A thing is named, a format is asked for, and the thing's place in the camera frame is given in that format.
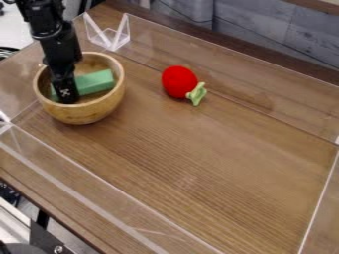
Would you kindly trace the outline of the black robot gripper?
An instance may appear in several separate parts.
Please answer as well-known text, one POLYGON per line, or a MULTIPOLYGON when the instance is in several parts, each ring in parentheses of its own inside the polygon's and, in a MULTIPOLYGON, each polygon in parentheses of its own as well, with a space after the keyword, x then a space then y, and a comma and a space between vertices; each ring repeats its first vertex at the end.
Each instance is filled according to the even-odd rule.
POLYGON ((64 18, 63 0, 15 0, 31 36, 42 44, 44 64, 52 70, 51 100, 75 104, 81 99, 73 75, 83 52, 74 22, 64 18))

